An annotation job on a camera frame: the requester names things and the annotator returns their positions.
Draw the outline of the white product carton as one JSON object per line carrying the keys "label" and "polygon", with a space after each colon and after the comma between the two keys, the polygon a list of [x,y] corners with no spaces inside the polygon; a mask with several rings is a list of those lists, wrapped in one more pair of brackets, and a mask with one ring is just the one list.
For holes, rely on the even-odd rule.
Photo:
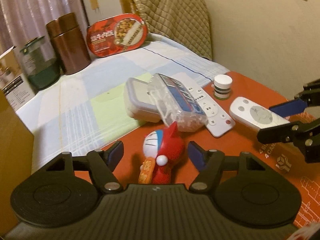
{"label": "white product carton", "polygon": [[28,103],[37,93],[29,83],[15,54],[15,46],[1,54],[1,91],[14,111]]}

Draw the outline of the brown cardboard box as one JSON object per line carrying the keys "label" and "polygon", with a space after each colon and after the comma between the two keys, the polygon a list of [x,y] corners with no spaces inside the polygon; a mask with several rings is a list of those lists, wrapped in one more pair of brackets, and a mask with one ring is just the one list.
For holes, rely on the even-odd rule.
{"label": "brown cardboard box", "polygon": [[1,93],[1,236],[18,223],[10,196],[31,175],[33,143],[33,134]]}

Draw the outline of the long white remote control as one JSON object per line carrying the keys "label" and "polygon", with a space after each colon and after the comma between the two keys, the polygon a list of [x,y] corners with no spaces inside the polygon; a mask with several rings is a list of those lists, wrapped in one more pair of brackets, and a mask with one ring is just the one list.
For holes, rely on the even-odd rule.
{"label": "long white remote control", "polygon": [[202,108],[208,118],[206,128],[213,137],[219,138],[235,126],[235,121],[195,80],[184,72],[177,73],[172,78],[180,81]]}

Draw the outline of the beige quilted chair cover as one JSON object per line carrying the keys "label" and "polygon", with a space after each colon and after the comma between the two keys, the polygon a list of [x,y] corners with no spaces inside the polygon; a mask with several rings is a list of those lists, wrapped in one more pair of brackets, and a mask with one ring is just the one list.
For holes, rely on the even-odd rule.
{"label": "beige quilted chair cover", "polygon": [[205,0],[131,0],[130,6],[149,32],[167,37],[205,59],[213,58]]}

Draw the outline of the small white striped jar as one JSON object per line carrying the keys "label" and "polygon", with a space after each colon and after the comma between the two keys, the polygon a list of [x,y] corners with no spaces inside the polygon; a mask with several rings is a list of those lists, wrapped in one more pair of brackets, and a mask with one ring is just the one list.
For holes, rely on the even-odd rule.
{"label": "small white striped jar", "polygon": [[219,74],[214,77],[213,85],[215,97],[221,100],[229,98],[232,83],[233,79],[228,75]]}

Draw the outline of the square white lidded container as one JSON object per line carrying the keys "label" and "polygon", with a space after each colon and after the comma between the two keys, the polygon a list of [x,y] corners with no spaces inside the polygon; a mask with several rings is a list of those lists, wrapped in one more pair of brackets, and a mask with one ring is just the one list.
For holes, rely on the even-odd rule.
{"label": "square white lidded container", "polygon": [[148,83],[145,81],[133,77],[128,78],[124,87],[124,105],[131,118],[153,123],[162,121],[148,93]]}

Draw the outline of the blue label clear plastic box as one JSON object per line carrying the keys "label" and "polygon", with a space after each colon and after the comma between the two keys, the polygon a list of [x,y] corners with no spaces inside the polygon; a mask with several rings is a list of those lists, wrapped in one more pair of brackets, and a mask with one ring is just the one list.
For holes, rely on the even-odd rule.
{"label": "blue label clear plastic box", "polygon": [[196,132],[208,124],[207,115],[181,81],[156,73],[148,83],[148,94],[166,126],[176,122],[180,132]]}

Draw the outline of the white oval remote control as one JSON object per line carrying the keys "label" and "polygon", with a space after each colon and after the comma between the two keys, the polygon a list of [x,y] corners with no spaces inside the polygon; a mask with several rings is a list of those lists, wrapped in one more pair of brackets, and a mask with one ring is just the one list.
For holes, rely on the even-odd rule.
{"label": "white oval remote control", "polygon": [[233,100],[229,113],[233,119],[255,131],[289,123],[289,120],[242,96]]}

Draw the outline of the red instant rice bowl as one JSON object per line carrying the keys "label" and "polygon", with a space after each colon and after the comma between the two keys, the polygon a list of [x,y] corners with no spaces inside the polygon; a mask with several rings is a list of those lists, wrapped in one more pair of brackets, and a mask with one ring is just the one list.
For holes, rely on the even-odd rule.
{"label": "red instant rice bowl", "polygon": [[139,48],[147,35],[142,18],[125,13],[92,24],[87,28],[86,42],[95,56],[107,57]]}

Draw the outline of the checked pastel tablecloth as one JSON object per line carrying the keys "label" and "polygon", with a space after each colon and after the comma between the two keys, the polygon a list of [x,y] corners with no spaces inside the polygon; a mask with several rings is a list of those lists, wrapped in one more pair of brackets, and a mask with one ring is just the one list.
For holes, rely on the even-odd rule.
{"label": "checked pastel tablecloth", "polygon": [[38,92],[17,111],[34,135],[32,171],[63,151],[74,156],[101,148],[138,128],[124,106],[126,81],[149,81],[153,74],[186,73],[206,86],[227,69],[164,36],[150,34],[138,49],[94,60]]}

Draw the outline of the green glass jar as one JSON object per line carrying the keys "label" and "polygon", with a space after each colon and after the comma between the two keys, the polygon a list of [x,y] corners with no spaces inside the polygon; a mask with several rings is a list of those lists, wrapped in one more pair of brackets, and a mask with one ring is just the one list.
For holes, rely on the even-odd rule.
{"label": "green glass jar", "polygon": [[60,66],[45,36],[29,40],[20,49],[20,59],[28,81],[37,90],[46,89],[59,80]]}

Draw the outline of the red Doraemon figurine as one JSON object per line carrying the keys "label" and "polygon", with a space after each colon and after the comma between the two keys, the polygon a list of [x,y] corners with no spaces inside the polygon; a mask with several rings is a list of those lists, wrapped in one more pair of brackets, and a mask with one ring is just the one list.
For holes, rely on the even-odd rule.
{"label": "red Doraemon figurine", "polygon": [[149,133],[143,142],[145,160],[140,167],[140,184],[170,184],[171,173],[183,158],[185,144],[180,137],[178,125]]}

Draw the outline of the pink curtain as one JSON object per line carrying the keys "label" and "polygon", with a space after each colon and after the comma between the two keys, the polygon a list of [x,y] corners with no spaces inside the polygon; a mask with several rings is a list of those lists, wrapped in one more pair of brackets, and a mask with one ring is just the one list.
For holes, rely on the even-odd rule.
{"label": "pink curtain", "polygon": [[49,39],[46,24],[73,12],[83,35],[88,20],[82,0],[1,0],[1,52],[35,37]]}

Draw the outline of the brown cylindrical canister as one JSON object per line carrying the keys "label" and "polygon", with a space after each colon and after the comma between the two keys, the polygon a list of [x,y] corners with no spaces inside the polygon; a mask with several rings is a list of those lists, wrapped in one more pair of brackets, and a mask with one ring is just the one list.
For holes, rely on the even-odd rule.
{"label": "brown cylindrical canister", "polygon": [[65,75],[75,74],[91,63],[75,13],[70,12],[50,21],[46,29]]}

